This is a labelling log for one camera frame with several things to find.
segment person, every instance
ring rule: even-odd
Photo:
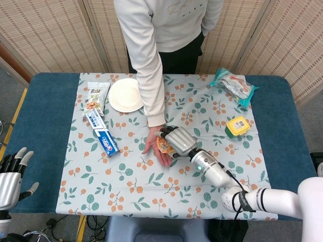
[[[224,0],[114,0],[127,45],[129,72],[137,72],[152,148],[161,165],[155,132],[165,124],[163,73],[194,74],[204,37],[217,24]]]

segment yellow lid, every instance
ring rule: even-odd
[[[250,129],[250,125],[243,116],[236,117],[227,123],[227,127],[234,135],[242,135]]]

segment floral tablecloth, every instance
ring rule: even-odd
[[[104,122],[120,148],[108,158],[89,122],[82,118],[87,81],[112,85],[132,74],[81,73],[56,212],[155,218],[232,219],[216,188],[188,158],[159,164],[152,150],[142,155],[148,134],[143,109],[119,113],[106,99]],[[165,75],[167,125],[185,127],[198,146],[210,151],[251,189],[270,188],[251,106],[239,106],[223,89],[208,85],[214,75]],[[226,123],[244,116],[251,129],[229,139]],[[277,214],[243,212],[241,219],[277,219]]]

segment crest toothpaste box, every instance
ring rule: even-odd
[[[107,130],[101,116],[96,109],[93,109],[86,114],[92,128],[94,129],[97,137],[99,138],[107,156],[113,156],[119,151],[117,143],[114,141],[109,130]]]

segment paper plate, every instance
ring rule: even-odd
[[[124,78],[115,82],[109,91],[109,103],[119,112],[133,112],[143,106],[138,82],[133,78]]]

